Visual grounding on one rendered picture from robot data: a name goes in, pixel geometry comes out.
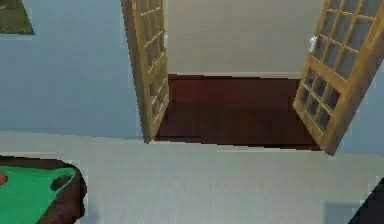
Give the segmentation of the wooden glazed room door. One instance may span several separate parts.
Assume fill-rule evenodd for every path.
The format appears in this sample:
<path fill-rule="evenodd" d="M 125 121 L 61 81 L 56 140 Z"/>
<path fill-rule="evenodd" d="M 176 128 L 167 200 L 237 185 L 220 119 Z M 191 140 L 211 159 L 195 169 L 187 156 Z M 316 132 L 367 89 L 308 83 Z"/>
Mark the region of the wooden glazed room door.
<path fill-rule="evenodd" d="M 384 0 L 325 0 L 314 36 L 293 108 L 333 155 L 384 60 Z"/>
<path fill-rule="evenodd" d="M 169 105 L 163 0 L 121 0 L 142 136 L 153 141 Z"/>

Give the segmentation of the green pool table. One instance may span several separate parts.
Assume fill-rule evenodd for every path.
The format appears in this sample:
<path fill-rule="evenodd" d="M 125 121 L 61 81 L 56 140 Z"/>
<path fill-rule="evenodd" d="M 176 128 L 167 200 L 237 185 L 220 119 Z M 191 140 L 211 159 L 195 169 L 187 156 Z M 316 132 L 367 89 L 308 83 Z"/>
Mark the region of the green pool table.
<path fill-rule="evenodd" d="M 0 156 L 0 224 L 75 224 L 85 215 L 81 171 L 58 159 Z"/>

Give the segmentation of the black furniture corner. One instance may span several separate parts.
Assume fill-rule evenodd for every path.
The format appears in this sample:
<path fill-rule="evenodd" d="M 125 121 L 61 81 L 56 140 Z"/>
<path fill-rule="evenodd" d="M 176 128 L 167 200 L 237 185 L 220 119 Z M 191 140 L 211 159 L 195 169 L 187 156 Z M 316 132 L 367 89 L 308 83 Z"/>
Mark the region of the black furniture corner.
<path fill-rule="evenodd" d="M 384 224 L 384 177 L 369 194 L 348 224 Z"/>

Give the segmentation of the green framed wall picture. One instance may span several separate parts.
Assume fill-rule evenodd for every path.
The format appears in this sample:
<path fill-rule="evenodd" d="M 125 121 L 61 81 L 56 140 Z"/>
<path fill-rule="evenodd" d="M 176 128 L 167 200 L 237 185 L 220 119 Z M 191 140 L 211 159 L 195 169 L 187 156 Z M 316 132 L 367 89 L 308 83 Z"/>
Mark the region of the green framed wall picture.
<path fill-rule="evenodd" d="M 22 0 L 0 0 L 0 34 L 34 35 Z"/>

